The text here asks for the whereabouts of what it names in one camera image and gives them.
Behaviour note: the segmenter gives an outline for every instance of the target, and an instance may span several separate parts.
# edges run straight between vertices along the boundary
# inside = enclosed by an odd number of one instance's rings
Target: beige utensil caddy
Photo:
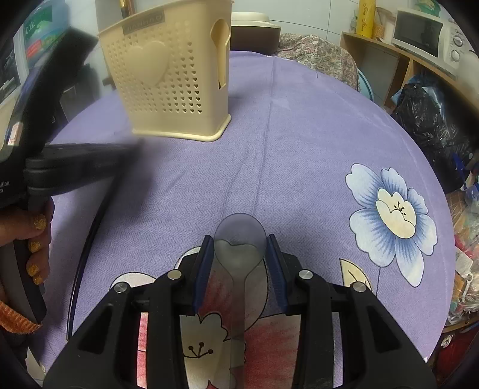
[[[218,139],[228,114],[229,0],[180,0],[99,34],[133,132]]]

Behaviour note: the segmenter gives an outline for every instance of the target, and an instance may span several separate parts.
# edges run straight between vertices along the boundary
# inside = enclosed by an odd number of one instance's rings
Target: clear plastic spoon
[[[233,279],[231,299],[230,389],[244,389],[244,326],[246,277],[266,251],[266,233],[253,216],[236,213],[223,219],[215,232],[215,255]]]

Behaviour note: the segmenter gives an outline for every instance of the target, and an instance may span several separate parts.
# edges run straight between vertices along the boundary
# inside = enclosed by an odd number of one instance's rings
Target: gold glitter nail polish
[[[33,225],[36,229],[44,230],[46,227],[46,219],[45,216],[42,214],[38,214],[33,218]]]
[[[37,242],[36,240],[34,240],[33,242],[28,242],[28,249],[30,250],[32,254],[34,252],[37,252],[41,248],[42,248],[42,245],[40,244],[40,242]]]
[[[43,277],[41,275],[36,275],[33,277],[33,282],[35,285],[40,285],[43,282]]]
[[[38,273],[39,270],[40,270],[40,268],[37,265],[30,265],[27,268],[27,273],[30,277],[33,277],[35,274]]]

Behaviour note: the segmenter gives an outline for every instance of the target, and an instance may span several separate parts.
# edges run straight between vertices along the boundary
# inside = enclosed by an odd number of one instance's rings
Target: metal screw
[[[358,293],[363,293],[367,289],[366,285],[359,281],[356,281],[355,283],[353,283],[352,286],[353,286],[353,289]]]
[[[182,276],[181,272],[179,270],[170,270],[167,274],[168,278],[170,280],[177,280]]]
[[[123,292],[126,292],[129,286],[130,285],[128,285],[128,283],[126,282],[119,282],[118,284],[115,284],[115,286],[113,287],[113,290],[116,293],[123,293]]]
[[[451,340],[452,340],[452,335],[447,335],[441,342],[441,347],[446,348],[451,343]]]
[[[310,270],[300,270],[298,273],[299,277],[302,278],[303,280],[310,280],[313,278],[313,272]]]

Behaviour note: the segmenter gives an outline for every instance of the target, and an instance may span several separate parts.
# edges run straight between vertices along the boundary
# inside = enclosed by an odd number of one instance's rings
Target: human hand
[[[52,240],[51,221],[55,205],[50,198],[42,213],[32,213],[11,206],[0,211],[0,247],[14,240],[28,240],[28,250],[32,253],[27,261],[27,273],[37,285],[50,273],[48,256]],[[8,303],[0,283],[0,300]]]

